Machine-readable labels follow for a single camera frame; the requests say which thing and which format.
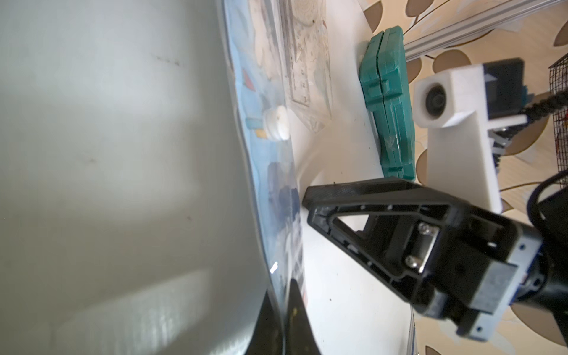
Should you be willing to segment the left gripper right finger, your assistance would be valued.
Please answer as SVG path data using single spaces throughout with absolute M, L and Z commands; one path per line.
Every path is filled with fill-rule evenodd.
M 284 354 L 321 355 L 296 279 L 290 282 L 284 340 Z

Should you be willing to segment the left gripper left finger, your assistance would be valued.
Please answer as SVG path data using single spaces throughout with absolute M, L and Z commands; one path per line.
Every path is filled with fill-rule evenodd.
M 283 353 L 283 330 L 279 313 L 266 292 L 245 355 L 280 355 Z

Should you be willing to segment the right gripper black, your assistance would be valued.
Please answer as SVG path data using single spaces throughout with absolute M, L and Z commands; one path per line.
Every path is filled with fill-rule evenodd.
M 449 206 L 340 212 L 320 206 Z M 543 242 L 532 226 L 401 178 L 309 186 L 308 224 L 420 314 L 486 341 Z

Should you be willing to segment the blue ruler set pouch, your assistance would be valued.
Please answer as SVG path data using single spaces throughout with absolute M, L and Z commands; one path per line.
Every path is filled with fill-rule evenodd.
M 300 196 L 274 1 L 219 1 L 232 99 L 276 309 L 304 287 Z

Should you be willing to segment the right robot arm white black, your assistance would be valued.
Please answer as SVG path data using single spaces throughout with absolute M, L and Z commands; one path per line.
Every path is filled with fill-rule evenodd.
M 308 225 L 419 314 L 460 337 L 493 335 L 520 303 L 567 332 L 567 243 L 401 178 L 311 186 Z

